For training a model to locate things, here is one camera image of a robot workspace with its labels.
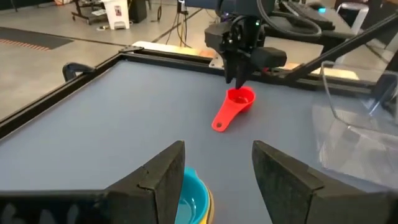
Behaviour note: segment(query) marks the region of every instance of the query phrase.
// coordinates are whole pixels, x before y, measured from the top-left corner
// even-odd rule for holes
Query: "concrete floor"
[[[103,24],[88,26],[85,21],[72,21],[70,11],[73,5],[51,6],[0,14],[0,27],[61,35],[75,39],[74,42],[49,51],[38,51],[14,45],[0,44],[0,119],[46,94],[63,83],[62,66],[67,62],[78,62],[95,66],[114,55],[122,45],[137,41],[157,40],[164,44],[175,16],[175,2],[164,0],[163,16],[160,22],[151,22],[156,17],[158,4],[153,3],[148,18],[133,24],[129,30],[97,31]],[[206,48],[203,30],[214,21],[213,11],[197,8],[188,9],[188,42],[198,49]],[[169,44],[178,45],[176,30],[172,30]],[[266,45],[285,50],[289,62],[304,63],[319,55],[319,45],[267,38]],[[392,54],[377,49],[384,58]],[[368,48],[362,46],[350,52],[345,64],[384,69],[385,60],[380,60]]]

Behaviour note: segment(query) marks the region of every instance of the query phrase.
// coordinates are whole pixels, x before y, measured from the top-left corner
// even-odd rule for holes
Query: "measuring cup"
[[[253,89],[248,86],[242,86],[240,89],[229,89],[226,92],[225,100],[211,127],[218,132],[223,132],[230,122],[240,112],[250,109],[256,99]]]

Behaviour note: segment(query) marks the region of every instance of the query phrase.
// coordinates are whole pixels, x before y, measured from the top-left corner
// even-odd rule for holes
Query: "cable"
[[[162,1],[160,0],[160,6],[157,8],[156,21],[159,22],[161,18],[162,18]]]
[[[235,18],[235,19],[232,21],[231,29],[232,29],[232,27],[235,27],[235,26],[238,24],[239,21],[241,21],[241,20],[243,20],[243,19],[245,19],[245,18],[248,18],[248,17],[249,17],[249,16],[238,16],[237,18]]]
[[[178,35],[178,37],[180,38],[180,47],[182,46],[182,38],[181,38],[181,35],[180,35],[180,14],[178,14],[178,17],[177,17],[177,35]]]
[[[181,22],[181,37],[183,37],[183,36],[184,36],[184,19],[182,19],[182,22]],[[183,42],[183,39],[180,38],[180,47],[182,47],[182,42]]]
[[[172,24],[172,28],[175,26],[175,22],[177,21],[177,16],[178,16],[178,13],[175,14],[174,22],[173,22],[173,24]],[[172,35],[172,31],[169,32],[169,36],[167,37],[167,40],[166,40],[166,45],[168,44],[171,35]]]
[[[178,37],[179,37],[181,43],[184,44],[184,46],[186,46],[186,47],[188,47],[188,48],[192,48],[191,46],[189,46],[189,45],[182,39],[182,35],[181,35],[180,31],[178,30],[178,28],[177,28],[177,35],[178,35]]]
[[[11,0],[11,5],[12,5],[12,7],[14,8],[14,10],[17,12],[17,11],[18,11],[18,8],[15,6],[14,0]]]
[[[216,20],[216,18],[215,18],[214,16],[212,16],[212,15],[210,14],[210,12],[207,11],[207,9],[205,9],[205,11],[206,11],[206,13],[207,13],[212,19]]]
[[[132,0],[130,0],[129,5],[127,7],[127,9],[130,11],[130,6],[131,6]]]
[[[188,37],[188,22],[187,22],[187,15],[184,14],[184,23],[185,23],[185,37],[184,37],[184,41],[185,43],[187,42],[187,37]]]
[[[262,5],[261,0],[256,0],[256,2],[257,2],[257,7],[259,9],[259,12],[260,12],[262,18],[265,20],[265,22],[269,26],[271,26],[271,28],[273,28],[277,32],[280,32],[281,34],[289,35],[292,37],[304,37],[304,38],[319,38],[322,35],[321,27],[319,27],[316,23],[314,23],[306,18],[299,17],[299,16],[289,14],[289,13],[284,13],[284,12],[272,12],[273,16],[283,17],[283,18],[287,18],[287,19],[294,19],[296,21],[304,22],[305,24],[314,28],[316,30],[316,32],[314,32],[313,34],[304,34],[304,33],[293,32],[290,30],[285,30],[285,29],[279,28],[276,24],[274,24],[274,22],[267,15],[266,10],[264,9],[264,6]]]
[[[223,15],[223,14],[221,13],[221,6],[223,5],[223,1],[224,1],[224,0],[217,0],[217,5],[216,5],[216,9],[215,9],[216,15],[217,15],[218,17],[220,17],[220,18],[221,18],[221,16]]]

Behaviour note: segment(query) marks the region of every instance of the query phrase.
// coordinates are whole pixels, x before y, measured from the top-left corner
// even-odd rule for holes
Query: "table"
[[[312,128],[315,92],[249,81],[257,95],[252,110],[217,133],[211,122],[230,86],[207,73],[217,72],[207,65],[179,66],[173,59],[157,65],[121,60],[60,96],[0,140],[0,190],[103,189],[183,139],[185,164],[213,193],[214,223],[271,224],[252,169],[252,142],[262,140],[320,169]],[[67,83],[51,94],[71,87]],[[18,114],[35,113],[43,100]]]

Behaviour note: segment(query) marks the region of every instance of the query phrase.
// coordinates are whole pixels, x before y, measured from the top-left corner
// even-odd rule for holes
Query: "plastic bin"
[[[338,79],[325,68],[350,70],[367,80],[367,93],[330,93]],[[387,82],[374,84],[382,74]],[[398,73],[324,62],[323,89],[315,95],[312,119],[317,160],[328,171],[398,189],[398,117],[394,94]]]
[[[127,0],[102,0],[105,5],[109,26],[115,29],[130,29]]]

